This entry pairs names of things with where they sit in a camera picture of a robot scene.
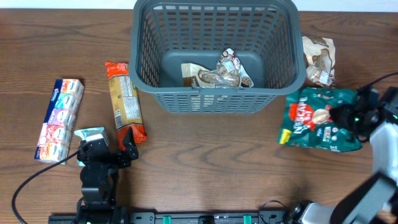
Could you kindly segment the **green Nescafe coffee bag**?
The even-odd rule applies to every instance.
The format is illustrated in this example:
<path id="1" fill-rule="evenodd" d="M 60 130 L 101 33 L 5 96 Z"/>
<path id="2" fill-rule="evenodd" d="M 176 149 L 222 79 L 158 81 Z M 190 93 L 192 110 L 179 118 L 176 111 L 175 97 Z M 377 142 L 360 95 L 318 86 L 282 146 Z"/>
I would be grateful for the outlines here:
<path id="1" fill-rule="evenodd" d="M 305 87 L 286 96 L 277 142 L 285 146 L 351 152 L 362 148 L 347 129 L 339 127 L 330 111 L 356 103 L 356 93 L 347 89 Z"/>

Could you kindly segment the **beige mushroom bag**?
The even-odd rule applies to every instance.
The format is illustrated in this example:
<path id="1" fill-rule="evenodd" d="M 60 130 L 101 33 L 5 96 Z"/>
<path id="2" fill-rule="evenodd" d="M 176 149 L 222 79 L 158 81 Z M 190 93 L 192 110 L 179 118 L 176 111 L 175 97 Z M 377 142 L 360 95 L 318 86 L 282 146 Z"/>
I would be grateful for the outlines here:
<path id="1" fill-rule="evenodd" d="M 334 41 L 329 38 L 308 35 L 302 37 L 303 53 L 307 62 L 307 79 L 323 88 L 335 87 Z"/>
<path id="2" fill-rule="evenodd" d="M 193 89 L 243 89 L 254 86 L 254 82 L 232 49 L 226 49 L 221 54 L 214 70 L 194 63 L 181 64 L 181 70 L 183 85 Z M 253 113 L 257 110 L 253 96 L 190 95 L 177 98 L 182 112 Z"/>

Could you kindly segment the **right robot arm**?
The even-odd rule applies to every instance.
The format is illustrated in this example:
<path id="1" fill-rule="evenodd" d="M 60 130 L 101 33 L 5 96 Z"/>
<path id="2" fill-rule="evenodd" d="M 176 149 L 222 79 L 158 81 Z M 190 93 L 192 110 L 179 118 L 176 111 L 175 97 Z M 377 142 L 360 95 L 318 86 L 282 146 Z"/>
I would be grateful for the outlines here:
<path id="1" fill-rule="evenodd" d="M 290 214 L 292 223 L 382 223 L 378 213 L 383 208 L 397 215 L 397 88 L 390 86 L 379 96 L 362 87 L 358 96 L 355 105 L 343 105 L 330 114 L 339 127 L 370 143 L 372 176 L 335 207 L 310 200 L 301 203 Z"/>

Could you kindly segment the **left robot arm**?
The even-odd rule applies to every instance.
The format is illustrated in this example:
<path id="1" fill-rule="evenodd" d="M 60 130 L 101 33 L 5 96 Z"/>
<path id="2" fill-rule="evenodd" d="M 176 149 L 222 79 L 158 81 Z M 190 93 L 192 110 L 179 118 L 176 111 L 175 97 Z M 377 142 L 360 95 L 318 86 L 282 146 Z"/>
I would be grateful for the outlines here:
<path id="1" fill-rule="evenodd" d="M 132 128 L 122 136 L 122 149 L 109 150 L 109 139 L 104 127 L 74 131 L 81 138 L 78 162 L 83 205 L 79 205 L 76 223 L 129 223 L 125 208 L 116 205 L 119 170 L 131 166 L 139 157 Z"/>

